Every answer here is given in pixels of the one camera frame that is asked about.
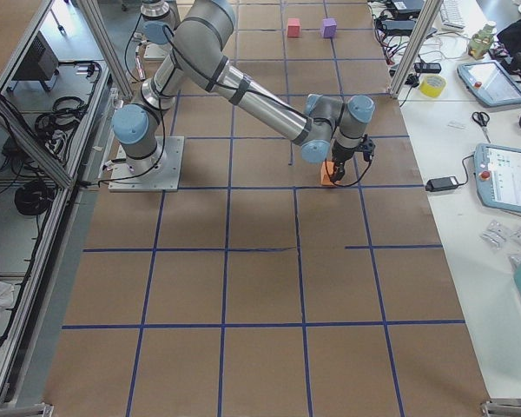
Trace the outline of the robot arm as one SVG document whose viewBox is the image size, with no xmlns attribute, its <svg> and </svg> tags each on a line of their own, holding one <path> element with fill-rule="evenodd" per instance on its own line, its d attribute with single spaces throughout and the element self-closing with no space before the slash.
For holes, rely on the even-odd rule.
<svg viewBox="0 0 521 417">
<path fill-rule="evenodd" d="M 155 132 L 163 128 L 164 114 L 185 80 L 226 98 L 286 137 L 300 148 L 304 161 L 321 164 L 332 185 L 342 184 L 346 162 L 355 153 L 362 153 L 367 163 L 373 161 L 375 145 L 366 134 L 375 110 L 370 97 L 343 101 L 311 94 L 299 112 L 235 68 L 224 54 L 235 27 L 228 2 L 196 1 L 183 19 L 175 9 L 174 1 L 142 2 L 142 14 L 153 15 L 145 20 L 145 35 L 167 46 L 168 54 L 133 102 L 114 113 L 112 128 L 129 169 L 119 182 L 131 186 L 157 181 L 161 172 L 178 174 L 168 163 L 167 139 Z"/>
</svg>

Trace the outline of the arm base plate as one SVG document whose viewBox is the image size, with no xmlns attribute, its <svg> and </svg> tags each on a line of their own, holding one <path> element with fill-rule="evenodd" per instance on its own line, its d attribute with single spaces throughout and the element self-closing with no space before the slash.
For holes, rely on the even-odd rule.
<svg viewBox="0 0 521 417">
<path fill-rule="evenodd" d="M 157 150 L 147 159 L 126 157 L 122 145 L 116 157 L 124 159 L 111 172 L 110 192 L 177 192 L 181 177 L 181 162 L 185 138 L 156 136 Z"/>
</svg>

